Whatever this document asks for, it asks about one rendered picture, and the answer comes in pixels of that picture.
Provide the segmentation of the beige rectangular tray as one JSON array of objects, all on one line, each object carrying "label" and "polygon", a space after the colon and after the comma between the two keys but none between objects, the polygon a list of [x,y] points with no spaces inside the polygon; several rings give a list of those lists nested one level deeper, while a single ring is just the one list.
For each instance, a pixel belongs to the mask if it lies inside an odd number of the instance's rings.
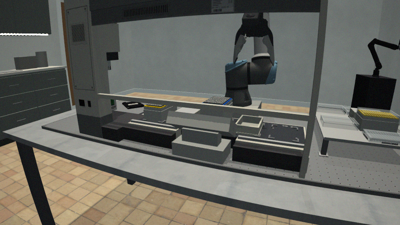
[{"label": "beige rectangular tray", "polygon": [[238,134],[249,136],[259,135],[263,127],[263,117],[242,115],[236,124],[236,132]]}]

